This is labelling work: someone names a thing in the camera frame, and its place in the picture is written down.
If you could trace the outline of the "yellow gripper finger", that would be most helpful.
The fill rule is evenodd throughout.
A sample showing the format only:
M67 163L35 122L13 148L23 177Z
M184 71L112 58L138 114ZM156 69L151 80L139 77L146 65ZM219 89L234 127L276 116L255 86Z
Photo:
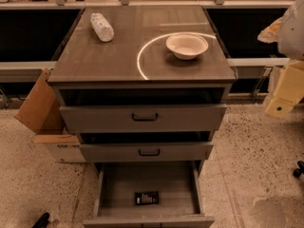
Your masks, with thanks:
M258 36L260 42L271 44L277 41L282 18L276 19L270 26L265 28Z
M280 98L272 98L267 101L265 114L274 119L285 118L292 110L294 105L291 102Z

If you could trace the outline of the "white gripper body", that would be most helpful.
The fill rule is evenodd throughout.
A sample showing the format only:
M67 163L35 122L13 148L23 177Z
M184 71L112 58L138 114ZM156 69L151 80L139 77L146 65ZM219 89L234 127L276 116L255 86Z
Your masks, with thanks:
M294 107L304 97L304 61L291 60L280 70L273 100L277 107Z

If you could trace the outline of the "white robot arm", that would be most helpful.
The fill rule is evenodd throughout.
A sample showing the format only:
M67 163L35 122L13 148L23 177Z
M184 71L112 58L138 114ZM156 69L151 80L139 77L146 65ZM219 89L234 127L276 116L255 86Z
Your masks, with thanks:
M284 118L304 97L304 0L295 0L257 39L264 43L277 42L278 52L290 59L280 70L265 109L268 116Z

